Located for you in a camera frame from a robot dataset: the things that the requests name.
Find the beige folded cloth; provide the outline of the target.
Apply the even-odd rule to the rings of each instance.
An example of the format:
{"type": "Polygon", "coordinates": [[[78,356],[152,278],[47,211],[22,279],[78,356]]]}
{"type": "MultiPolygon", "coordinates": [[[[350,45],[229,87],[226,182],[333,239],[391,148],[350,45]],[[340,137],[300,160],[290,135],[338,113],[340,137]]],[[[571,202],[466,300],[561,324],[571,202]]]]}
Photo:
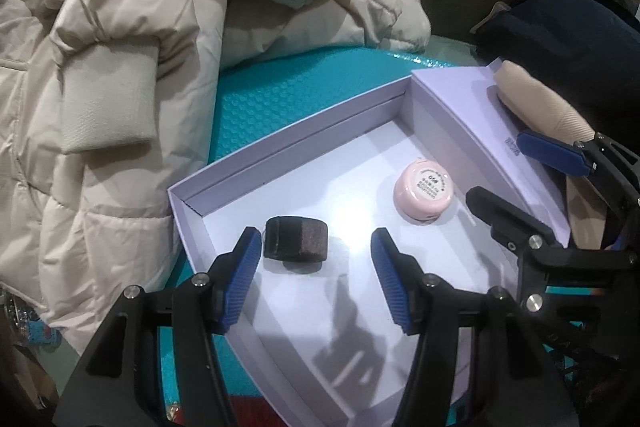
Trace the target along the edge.
{"type": "MultiPolygon", "coordinates": [[[[570,103],[520,65],[504,61],[494,79],[500,101],[529,129],[568,145],[596,137],[593,127],[570,103]]],[[[588,181],[568,176],[566,209],[577,247],[599,249],[606,217],[606,204],[600,194],[588,181]]]]}

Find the dark navy garment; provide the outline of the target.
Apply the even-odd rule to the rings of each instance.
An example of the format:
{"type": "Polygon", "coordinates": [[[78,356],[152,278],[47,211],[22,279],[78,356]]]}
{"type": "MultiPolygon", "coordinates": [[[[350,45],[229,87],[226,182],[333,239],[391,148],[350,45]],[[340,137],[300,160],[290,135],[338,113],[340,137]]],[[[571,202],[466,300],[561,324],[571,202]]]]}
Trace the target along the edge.
{"type": "Polygon", "coordinates": [[[526,0],[474,29],[478,52],[501,57],[639,150],[639,22],[613,0],[526,0]]]}

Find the pink round cosmetic jar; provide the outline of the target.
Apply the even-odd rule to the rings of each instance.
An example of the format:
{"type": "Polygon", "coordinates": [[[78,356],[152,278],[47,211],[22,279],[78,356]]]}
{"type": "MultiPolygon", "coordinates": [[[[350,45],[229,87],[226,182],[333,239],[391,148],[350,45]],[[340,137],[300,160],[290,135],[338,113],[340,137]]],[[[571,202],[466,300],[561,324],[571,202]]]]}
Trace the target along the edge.
{"type": "Polygon", "coordinates": [[[394,186],[394,203],[408,218],[426,222],[439,218],[454,197],[454,184],[438,162],[420,158],[408,165],[394,186]]]}

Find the beige puffer jacket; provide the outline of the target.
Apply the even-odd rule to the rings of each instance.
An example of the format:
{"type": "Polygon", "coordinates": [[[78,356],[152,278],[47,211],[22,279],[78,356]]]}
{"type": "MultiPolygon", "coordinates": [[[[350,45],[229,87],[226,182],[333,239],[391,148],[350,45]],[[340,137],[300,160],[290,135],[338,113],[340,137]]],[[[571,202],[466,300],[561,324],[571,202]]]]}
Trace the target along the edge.
{"type": "Polygon", "coordinates": [[[325,46],[421,52],[420,0],[1,0],[1,285],[77,351],[178,251],[218,75],[325,46]]]}

